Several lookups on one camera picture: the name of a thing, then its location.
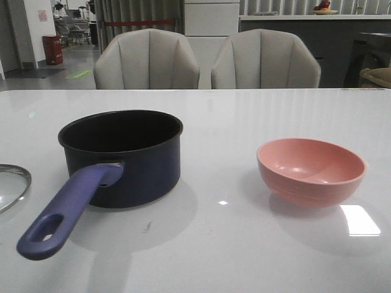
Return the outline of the pink plastic bowl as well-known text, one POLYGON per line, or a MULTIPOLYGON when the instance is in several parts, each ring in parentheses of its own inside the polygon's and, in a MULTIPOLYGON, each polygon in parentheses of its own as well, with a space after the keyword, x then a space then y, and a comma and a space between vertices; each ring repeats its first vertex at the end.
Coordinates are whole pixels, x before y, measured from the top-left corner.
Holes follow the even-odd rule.
POLYGON ((348 199, 367 165, 356 153, 322 140, 284 138, 257 150, 258 168, 268 189, 305 208, 326 208, 348 199))

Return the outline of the glass lid purple knob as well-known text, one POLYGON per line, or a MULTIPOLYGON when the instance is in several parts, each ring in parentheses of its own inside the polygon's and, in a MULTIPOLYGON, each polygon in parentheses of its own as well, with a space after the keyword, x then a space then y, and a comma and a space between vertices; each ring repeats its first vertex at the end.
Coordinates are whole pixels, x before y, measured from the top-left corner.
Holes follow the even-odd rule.
POLYGON ((20 202, 32 182, 31 173, 23 167, 1 164, 1 214, 20 202))

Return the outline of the left grey upholstered chair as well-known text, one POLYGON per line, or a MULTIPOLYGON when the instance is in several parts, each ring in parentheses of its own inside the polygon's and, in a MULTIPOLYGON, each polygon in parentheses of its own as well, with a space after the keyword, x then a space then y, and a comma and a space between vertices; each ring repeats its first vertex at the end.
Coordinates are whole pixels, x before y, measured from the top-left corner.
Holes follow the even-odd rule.
POLYGON ((93 75, 98 90, 197 89, 200 69, 184 35, 143 29, 114 37, 93 75))

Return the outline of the grey upholstered chair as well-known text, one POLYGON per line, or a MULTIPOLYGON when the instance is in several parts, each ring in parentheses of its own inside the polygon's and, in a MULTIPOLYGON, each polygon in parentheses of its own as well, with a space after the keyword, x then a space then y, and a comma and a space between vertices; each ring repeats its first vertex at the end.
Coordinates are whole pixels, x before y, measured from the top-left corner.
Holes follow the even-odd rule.
POLYGON ((200 69, 184 35, 143 29, 114 37, 93 75, 98 90, 197 89, 200 69))
POLYGON ((321 67, 288 32, 253 29, 228 36, 211 69, 212 89, 313 89, 321 67))

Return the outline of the right grey upholstered chair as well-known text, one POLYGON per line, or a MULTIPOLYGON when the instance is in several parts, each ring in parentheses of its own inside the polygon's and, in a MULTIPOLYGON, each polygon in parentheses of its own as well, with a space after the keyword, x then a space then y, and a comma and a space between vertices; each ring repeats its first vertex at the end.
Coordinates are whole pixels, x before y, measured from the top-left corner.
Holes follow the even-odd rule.
POLYGON ((228 36, 211 69, 212 89, 313 89, 321 67, 288 32, 253 29, 228 36))

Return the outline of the white cabinet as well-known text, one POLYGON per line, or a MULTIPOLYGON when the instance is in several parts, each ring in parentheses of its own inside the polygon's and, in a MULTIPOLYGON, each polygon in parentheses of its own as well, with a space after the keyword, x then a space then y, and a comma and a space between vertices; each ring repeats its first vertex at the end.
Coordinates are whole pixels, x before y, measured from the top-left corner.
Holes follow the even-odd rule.
POLYGON ((200 68, 199 89, 211 88, 211 69, 229 35, 238 32, 239 1, 185 1, 184 27, 200 68))

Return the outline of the red barrier belt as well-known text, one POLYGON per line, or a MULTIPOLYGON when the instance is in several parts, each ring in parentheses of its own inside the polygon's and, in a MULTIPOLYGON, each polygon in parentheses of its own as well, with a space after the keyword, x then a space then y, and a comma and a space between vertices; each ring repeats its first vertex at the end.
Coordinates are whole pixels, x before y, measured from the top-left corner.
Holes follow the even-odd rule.
POLYGON ((152 25, 167 25, 176 24, 177 19, 168 20, 148 20, 148 21, 109 21, 104 22, 105 26, 118 27, 118 26, 152 26, 152 25))

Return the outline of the red trash bin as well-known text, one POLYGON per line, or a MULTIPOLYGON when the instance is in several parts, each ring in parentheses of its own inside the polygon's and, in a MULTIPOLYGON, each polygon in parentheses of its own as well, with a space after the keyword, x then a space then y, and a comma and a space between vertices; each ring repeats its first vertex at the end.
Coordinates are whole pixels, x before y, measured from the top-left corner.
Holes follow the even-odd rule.
POLYGON ((62 47, 58 35, 44 35, 42 37, 45 51, 46 63, 48 65, 58 65, 63 63, 62 47))

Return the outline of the dark grey counter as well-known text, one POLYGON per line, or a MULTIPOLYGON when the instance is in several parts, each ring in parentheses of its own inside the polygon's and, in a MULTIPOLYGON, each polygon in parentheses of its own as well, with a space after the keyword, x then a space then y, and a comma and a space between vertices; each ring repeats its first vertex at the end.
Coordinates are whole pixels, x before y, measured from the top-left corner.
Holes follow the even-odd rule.
POLYGON ((390 15, 241 16, 239 30, 297 35, 321 65, 320 87, 344 87, 353 41, 360 32, 390 33, 390 15))

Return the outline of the fruit plate on counter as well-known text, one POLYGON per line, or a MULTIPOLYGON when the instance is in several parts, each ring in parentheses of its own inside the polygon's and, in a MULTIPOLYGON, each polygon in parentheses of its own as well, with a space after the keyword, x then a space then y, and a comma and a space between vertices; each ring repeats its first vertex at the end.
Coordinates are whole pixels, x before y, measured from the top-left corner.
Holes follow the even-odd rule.
POLYGON ((338 10, 331 9, 331 2, 329 0, 322 0, 316 6, 309 10, 311 15, 335 15, 338 10))

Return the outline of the olive cushion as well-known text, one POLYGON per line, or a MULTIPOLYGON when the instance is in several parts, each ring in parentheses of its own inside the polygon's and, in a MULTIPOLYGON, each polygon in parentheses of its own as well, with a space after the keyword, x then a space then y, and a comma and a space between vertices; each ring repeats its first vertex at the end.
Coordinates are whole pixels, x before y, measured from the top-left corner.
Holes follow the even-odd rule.
POLYGON ((390 89, 390 71, 390 67, 361 70, 361 87, 390 89))

